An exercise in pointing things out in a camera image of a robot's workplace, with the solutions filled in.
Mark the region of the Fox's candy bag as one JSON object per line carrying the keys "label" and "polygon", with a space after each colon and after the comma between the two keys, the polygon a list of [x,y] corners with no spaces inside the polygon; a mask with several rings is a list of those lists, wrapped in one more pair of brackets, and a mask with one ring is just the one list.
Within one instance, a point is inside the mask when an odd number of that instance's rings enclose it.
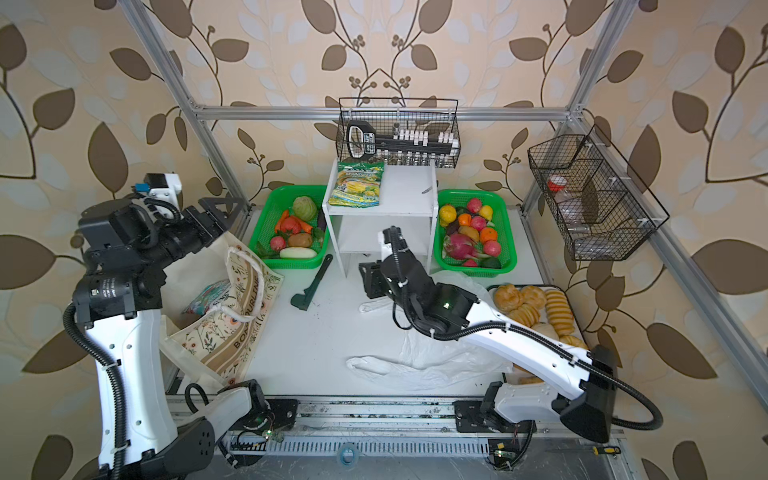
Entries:
{"label": "Fox's candy bag", "polygon": [[183,310],[183,314],[204,316],[211,308],[229,297],[231,282],[220,280],[205,287]]}

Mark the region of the pink dragon fruit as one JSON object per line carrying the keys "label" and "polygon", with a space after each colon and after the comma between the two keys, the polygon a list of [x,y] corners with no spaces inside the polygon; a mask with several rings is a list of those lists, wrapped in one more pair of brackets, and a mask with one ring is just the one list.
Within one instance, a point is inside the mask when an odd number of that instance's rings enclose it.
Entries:
{"label": "pink dragon fruit", "polygon": [[480,252],[477,243],[467,235],[453,233],[446,235],[442,244],[442,257],[457,261],[478,259]]}

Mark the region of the white plastic grocery bag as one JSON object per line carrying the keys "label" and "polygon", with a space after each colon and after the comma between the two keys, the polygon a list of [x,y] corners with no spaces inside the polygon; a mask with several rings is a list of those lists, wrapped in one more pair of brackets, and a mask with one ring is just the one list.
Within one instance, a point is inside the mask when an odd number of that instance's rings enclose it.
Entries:
{"label": "white plastic grocery bag", "polygon": [[501,356],[474,346],[465,339],[441,342],[413,330],[405,333],[395,360],[375,356],[351,357],[347,369],[355,376],[391,390],[426,392],[486,374],[512,374],[514,364]]}

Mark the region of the yellow lemon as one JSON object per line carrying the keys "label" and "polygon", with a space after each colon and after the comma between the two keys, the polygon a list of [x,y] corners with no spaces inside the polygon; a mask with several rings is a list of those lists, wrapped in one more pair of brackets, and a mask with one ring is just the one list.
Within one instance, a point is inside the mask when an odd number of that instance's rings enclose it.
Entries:
{"label": "yellow lemon", "polygon": [[438,211],[439,223],[442,227],[447,227],[457,219],[457,211],[453,205],[445,204]]}

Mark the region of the cream floral tote bag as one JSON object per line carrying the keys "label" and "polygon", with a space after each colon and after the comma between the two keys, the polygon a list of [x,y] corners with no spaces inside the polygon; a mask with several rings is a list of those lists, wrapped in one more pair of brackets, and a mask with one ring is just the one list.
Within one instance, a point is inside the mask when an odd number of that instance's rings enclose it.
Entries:
{"label": "cream floral tote bag", "polygon": [[[189,379],[206,386],[242,382],[283,276],[230,233],[166,269],[160,351]],[[182,310],[208,285],[229,280],[229,297],[204,316]]]}

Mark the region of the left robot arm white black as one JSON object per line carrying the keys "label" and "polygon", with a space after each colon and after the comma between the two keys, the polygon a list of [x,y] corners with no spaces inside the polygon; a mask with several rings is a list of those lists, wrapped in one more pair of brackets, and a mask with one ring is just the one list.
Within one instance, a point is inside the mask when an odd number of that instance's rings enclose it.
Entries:
{"label": "left robot arm white black", "polygon": [[177,479],[205,469],[227,431],[268,411],[249,380],[221,390],[181,426],[163,383],[159,334],[165,269],[210,246],[233,225],[240,201],[208,197],[151,219],[149,198],[85,210],[86,272],[63,313],[65,332],[99,369],[100,479]]}

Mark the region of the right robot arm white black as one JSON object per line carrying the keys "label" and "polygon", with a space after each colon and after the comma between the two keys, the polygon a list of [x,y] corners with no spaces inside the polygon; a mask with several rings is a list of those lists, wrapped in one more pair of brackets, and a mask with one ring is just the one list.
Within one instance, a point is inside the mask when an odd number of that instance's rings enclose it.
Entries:
{"label": "right robot arm white black", "polygon": [[604,347],[591,350],[553,340],[513,321],[459,286],[437,283],[411,252],[400,228],[377,235],[381,259],[374,278],[401,308],[408,325],[433,341],[465,340],[513,362],[544,382],[542,392],[518,395],[495,382],[485,401],[493,420],[516,424],[558,419],[587,440],[606,443],[614,426],[653,431],[663,424],[660,409],[615,375],[616,358]]}

